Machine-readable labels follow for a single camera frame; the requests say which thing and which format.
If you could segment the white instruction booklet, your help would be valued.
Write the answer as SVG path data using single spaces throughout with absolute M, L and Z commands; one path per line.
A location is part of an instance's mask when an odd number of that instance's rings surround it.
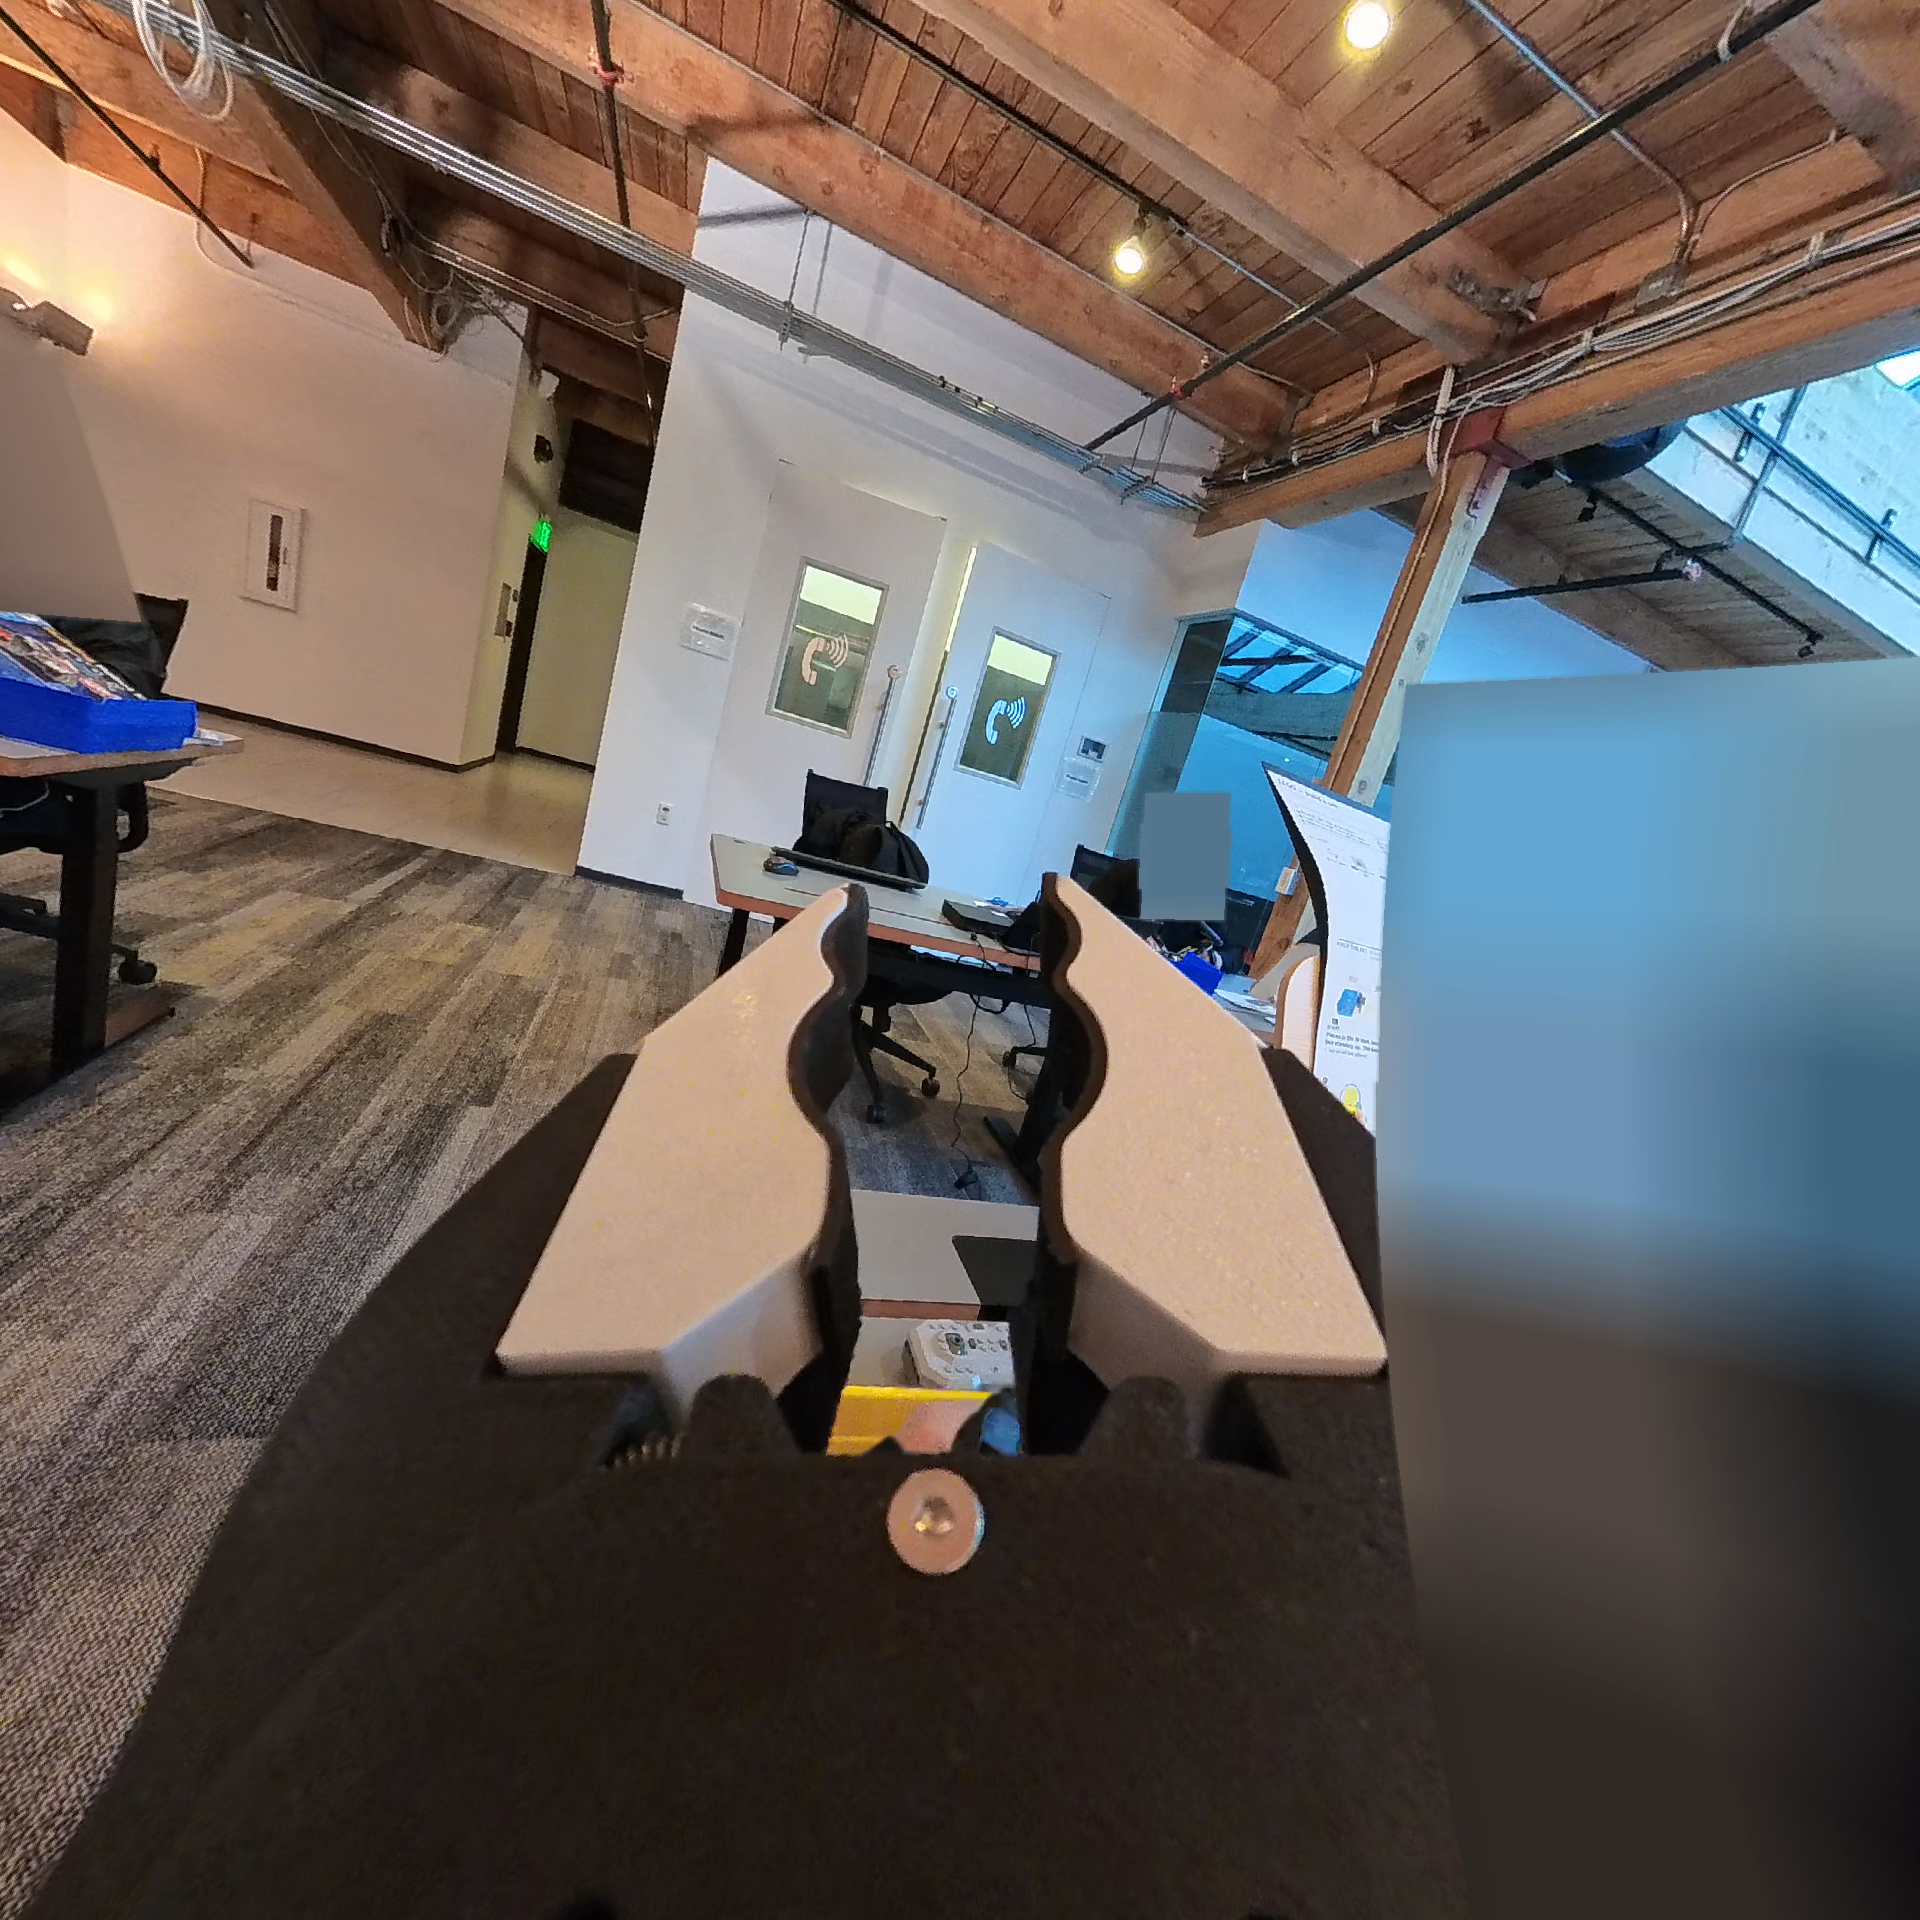
M 1369 1132 L 1378 1126 L 1378 941 L 1391 827 L 1320 785 L 1265 769 L 1296 863 L 1323 926 L 1323 988 L 1311 1073 Z

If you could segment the black bag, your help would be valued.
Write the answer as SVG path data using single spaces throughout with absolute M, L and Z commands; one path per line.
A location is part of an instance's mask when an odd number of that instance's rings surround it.
M 918 844 L 864 804 L 815 811 L 790 850 L 831 854 L 894 876 L 923 876 L 929 882 L 929 867 Z

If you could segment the black flat stand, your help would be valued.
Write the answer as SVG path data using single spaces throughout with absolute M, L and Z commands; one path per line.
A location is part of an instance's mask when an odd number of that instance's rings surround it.
M 979 1318 L 1008 1321 L 1028 1303 L 1038 1273 L 1038 1247 L 1011 1236 L 952 1236 L 966 1285 L 979 1302 Z

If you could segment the white remote-like device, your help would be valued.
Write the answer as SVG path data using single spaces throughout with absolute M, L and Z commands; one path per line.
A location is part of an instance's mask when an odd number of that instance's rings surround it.
M 906 1326 L 904 1361 L 916 1388 L 1002 1394 L 1016 1388 L 1013 1333 L 995 1318 L 920 1318 Z

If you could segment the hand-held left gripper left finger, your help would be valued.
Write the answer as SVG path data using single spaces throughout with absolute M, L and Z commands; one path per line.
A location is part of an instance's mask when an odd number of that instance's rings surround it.
M 497 1338 L 513 1375 L 645 1375 L 684 1417 L 750 1375 L 802 1401 L 857 1325 L 829 1106 L 852 1070 L 870 899 L 831 887 L 665 1020 Z

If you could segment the skylight window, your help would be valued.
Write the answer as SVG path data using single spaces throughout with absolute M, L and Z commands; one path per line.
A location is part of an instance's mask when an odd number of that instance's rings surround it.
M 1917 654 L 1914 382 L 1868 366 L 1696 415 L 1631 484 L 1821 657 Z

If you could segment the blue printed box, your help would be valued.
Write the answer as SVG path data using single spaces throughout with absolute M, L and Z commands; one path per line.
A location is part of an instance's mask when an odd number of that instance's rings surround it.
M 193 739 L 193 703 L 147 699 L 112 664 L 32 612 L 3 612 L 3 736 L 69 755 L 170 752 Z

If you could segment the glass partition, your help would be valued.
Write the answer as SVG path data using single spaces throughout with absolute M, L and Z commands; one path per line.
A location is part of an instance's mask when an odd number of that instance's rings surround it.
M 1320 779 L 1362 667 L 1245 612 L 1203 612 L 1179 627 L 1108 850 L 1140 853 L 1153 792 L 1231 798 L 1231 879 L 1245 899 L 1274 899 L 1291 861 L 1265 769 Z

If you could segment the booth door blue phone sign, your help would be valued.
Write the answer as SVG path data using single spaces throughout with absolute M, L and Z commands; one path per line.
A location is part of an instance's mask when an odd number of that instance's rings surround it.
M 1108 599 L 979 543 L 939 676 L 916 841 L 929 876 L 969 899 L 1028 900 L 1042 833 L 1068 804 L 1060 766 L 1106 627 Z

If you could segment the light wood-edged desk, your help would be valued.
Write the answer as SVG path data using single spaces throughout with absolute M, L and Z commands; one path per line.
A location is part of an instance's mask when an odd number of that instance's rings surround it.
M 49 1061 L 3 1073 L 3 1106 L 98 1059 L 108 1044 L 171 1015 L 154 991 L 154 964 L 112 941 L 118 859 L 147 838 L 143 785 L 167 779 L 202 756 L 236 755 L 241 739 L 197 732 L 179 748 L 143 755 L 69 755 L 25 739 L 3 739 L 3 774 L 43 779 L 65 804 L 61 853 L 61 906 L 3 899 L 3 926 L 53 943 L 53 1005 Z
M 864 1318 L 979 1318 L 952 1236 L 1037 1240 L 1042 1213 L 952 1194 L 852 1188 Z
M 746 952 L 749 915 L 773 923 L 796 918 L 821 899 L 831 876 L 799 873 L 777 879 L 763 873 L 770 847 L 711 834 L 711 882 L 720 906 L 731 909 L 720 972 L 727 972 Z M 894 892 L 864 884 L 870 892 L 870 972 L 885 972 L 908 981 L 934 998 L 966 995 L 976 1005 L 1047 1008 L 1051 994 L 1042 978 L 1042 962 L 1032 952 L 1005 946 L 993 938 L 976 938 L 956 930 L 942 915 L 947 899 L 939 887 L 920 892 Z

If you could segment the yellow plastic bin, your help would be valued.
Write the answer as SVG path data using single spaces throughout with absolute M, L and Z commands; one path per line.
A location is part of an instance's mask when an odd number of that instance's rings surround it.
M 933 1443 L 952 1440 L 966 1417 L 973 1417 L 993 1397 L 979 1390 L 943 1390 L 920 1384 L 847 1384 L 838 1397 L 829 1453 L 849 1457 L 867 1453 L 881 1443 L 900 1443 L 906 1450 L 918 1450 L 918 1434 L 929 1434 Z

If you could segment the slanted wooden post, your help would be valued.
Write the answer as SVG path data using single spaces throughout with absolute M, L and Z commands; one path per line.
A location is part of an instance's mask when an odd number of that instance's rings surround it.
M 1503 408 L 1487 407 L 1451 431 L 1365 673 L 1333 743 L 1330 766 L 1319 779 L 1366 810 L 1378 805 L 1383 774 L 1399 748 L 1404 696 L 1428 673 L 1431 654 L 1460 602 L 1507 468 L 1520 460 L 1503 443 L 1499 421 Z

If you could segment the booth door orange phone sign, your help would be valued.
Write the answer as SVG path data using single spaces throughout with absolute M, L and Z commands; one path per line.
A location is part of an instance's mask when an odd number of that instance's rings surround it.
M 885 779 L 947 527 L 777 466 L 727 705 L 711 824 L 788 847 L 809 771 Z

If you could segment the wooden booklet stand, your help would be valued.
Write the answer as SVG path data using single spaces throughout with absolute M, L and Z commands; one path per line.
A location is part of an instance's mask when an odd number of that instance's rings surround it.
M 1291 1054 L 1304 1067 L 1314 1067 L 1319 1054 L 1319 1002 L 1323 988 L 1323 926 L 1309 926 L 1296 938 L 1265 975 L 1274 988 L 1274 1037 L 1278 1051 Z

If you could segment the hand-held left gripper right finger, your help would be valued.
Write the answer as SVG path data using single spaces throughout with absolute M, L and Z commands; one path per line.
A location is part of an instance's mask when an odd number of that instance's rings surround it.
M 1054 1044 L 1087 1079 L 1042 1154 L 1064 1351 L 1103 1388 L 1383 1371 L 1383 1338 L 1270 1073 L 1271 1051 L 1071 879 L 1045 879 Z

